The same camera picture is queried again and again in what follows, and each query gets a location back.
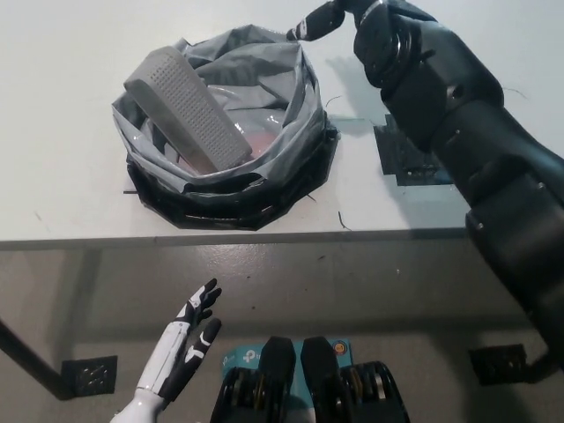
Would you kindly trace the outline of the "white and black left hand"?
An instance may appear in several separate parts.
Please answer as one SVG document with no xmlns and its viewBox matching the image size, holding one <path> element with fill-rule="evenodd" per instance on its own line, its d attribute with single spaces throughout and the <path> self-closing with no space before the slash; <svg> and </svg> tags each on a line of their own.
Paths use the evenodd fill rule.
<svg viewBox="0 0 564 423">
<path fill-rule="evenodd" d="M 222 322 L 212 317 L 212 305 L 221 293 L 213 278 L 187 300 L 153 349 L 137 383 L 141 390 L 166 403 L 180 395 L 219 334 Z"/>
</svg>

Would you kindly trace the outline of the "black and white right hand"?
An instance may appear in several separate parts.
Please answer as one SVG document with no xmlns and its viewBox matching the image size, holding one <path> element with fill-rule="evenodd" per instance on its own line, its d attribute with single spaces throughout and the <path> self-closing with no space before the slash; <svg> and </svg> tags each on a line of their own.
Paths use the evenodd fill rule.
<svg viewBox="0 0 564 423">
<path fill-rule="evenodd" d="M 409 62 L 412 36 L 409 25 L 435 18 L 407 1 L 328 1 L 310 12 L 286 33 L 288 41 L 316 41 L 340 28 L 345 15 L 353 16 L 353 52 L 369 83 L 377 88 L 397 82 Z"/>
</svg>

